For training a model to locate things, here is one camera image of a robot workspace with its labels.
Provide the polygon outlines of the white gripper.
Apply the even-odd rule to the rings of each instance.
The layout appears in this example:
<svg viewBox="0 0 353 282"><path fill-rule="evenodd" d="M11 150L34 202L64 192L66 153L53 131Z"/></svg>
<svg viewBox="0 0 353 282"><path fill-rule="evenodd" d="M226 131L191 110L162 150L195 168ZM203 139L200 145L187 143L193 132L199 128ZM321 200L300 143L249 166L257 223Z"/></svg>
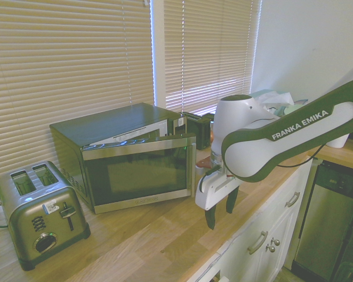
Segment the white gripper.
<svg viewBox="0 0 353 282"><path fill-rule="evenodd" d="M215 228L216 204L227 197L226 211L231 214L235 207L240 185L241 181L238 178L228 176L220 170L213 171L211 169L200 179L195 202L205 210L205 219L211 230Z"/></svg>

